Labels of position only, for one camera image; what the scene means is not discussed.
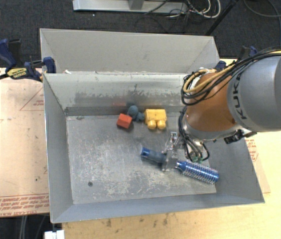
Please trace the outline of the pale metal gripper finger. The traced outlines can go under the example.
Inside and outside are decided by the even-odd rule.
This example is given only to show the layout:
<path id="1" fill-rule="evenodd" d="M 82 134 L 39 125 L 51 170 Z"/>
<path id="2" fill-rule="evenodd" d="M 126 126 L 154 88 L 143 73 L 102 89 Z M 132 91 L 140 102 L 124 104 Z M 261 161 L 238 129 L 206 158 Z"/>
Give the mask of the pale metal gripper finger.
<path id="1" fill-rule="evenodd" d="M 171 132 L 169 139 L 165 143 L 164 153 L 176 156 L 180 148 L 180 136 L 176 132 Z"/>
<path id="2" fill-rule="evenodd" d="M 162 155 L 162 165 L 161 170 L 163 172 L 166 172 L 172 168 L 176 167 L 176 163 L 178 161 L 178 158 L 176 155 L 172 154 L 171 152 L 164 153 Z"/>

